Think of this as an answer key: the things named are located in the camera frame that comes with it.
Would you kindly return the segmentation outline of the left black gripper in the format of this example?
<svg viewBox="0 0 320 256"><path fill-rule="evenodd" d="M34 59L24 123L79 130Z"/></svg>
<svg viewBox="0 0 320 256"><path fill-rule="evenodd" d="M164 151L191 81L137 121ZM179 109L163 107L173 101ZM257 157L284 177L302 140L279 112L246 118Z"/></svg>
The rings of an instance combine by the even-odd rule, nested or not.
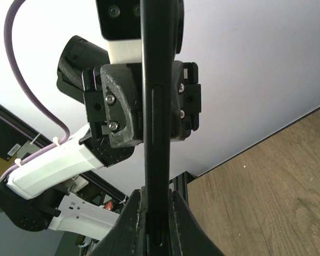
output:
<svg viewBox="0 0 320 256"><path fill-rule="evenodd" d="M183 62L183 109L188 114L191 132L199 128L202 111L198 65ZM84 83L84 105L93 140L108 138L113 148L134 147L143 142L142 65L115 64L90 70Z"/></svg>

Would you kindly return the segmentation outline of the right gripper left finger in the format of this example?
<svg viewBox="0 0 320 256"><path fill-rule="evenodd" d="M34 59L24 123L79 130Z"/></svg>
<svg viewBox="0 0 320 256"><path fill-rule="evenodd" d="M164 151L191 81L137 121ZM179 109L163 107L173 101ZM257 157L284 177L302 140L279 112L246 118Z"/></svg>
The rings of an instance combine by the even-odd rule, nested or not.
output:
<svg viewBox="0 0 320 256"><path fill-rule="evenodd" d="M111 231L90 253L91 256L147 255L144 191L131 194Z"/></svg>

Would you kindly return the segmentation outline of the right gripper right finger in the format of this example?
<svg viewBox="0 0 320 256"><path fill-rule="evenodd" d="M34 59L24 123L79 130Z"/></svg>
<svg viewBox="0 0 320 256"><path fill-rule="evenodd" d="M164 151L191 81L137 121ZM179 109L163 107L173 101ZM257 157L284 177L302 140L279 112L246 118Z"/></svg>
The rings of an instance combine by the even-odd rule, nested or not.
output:
<svg viewBox="0 0 320 256"><path fill-rule="evenodd" d="M224 255L199 226L177 191L171 192L169 198L169 232L172 255Z"/></svg>

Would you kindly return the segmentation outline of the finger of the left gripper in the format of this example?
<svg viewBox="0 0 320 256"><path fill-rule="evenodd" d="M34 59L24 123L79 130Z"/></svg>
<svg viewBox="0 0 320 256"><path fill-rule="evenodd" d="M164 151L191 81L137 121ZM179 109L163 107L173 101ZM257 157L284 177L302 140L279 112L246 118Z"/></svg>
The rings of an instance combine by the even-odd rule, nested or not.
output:
<svg viewBox="0 0 320 256"><path fill-rule="evenodd" d="M184 141L191 134L188 114L183 109L183 92L179 89L183 84L183 63L173 61L171 75L171 141Z"/></svg>

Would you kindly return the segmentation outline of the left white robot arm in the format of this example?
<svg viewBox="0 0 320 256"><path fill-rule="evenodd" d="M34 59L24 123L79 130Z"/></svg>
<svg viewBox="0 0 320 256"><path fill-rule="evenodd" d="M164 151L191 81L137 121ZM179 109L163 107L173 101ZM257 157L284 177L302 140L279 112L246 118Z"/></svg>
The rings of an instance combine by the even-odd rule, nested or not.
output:
<svg viewBox="0 0 320 256"><path fill-rule="evenodd" d="M144 143L146 218L153 234L167 223L169 143L183 141L199 127L201 86L198 65L173 61L167 90L147 95L151 114L143 117L143 66L139 60L115 64L108 52L74 36L58 64L60 91L84 104L88 123L50 150L17 160L0 178L0 208L19 228L69 231L101 240L119 215L85 201L65 182L110 167L132 156Z"/></svg>

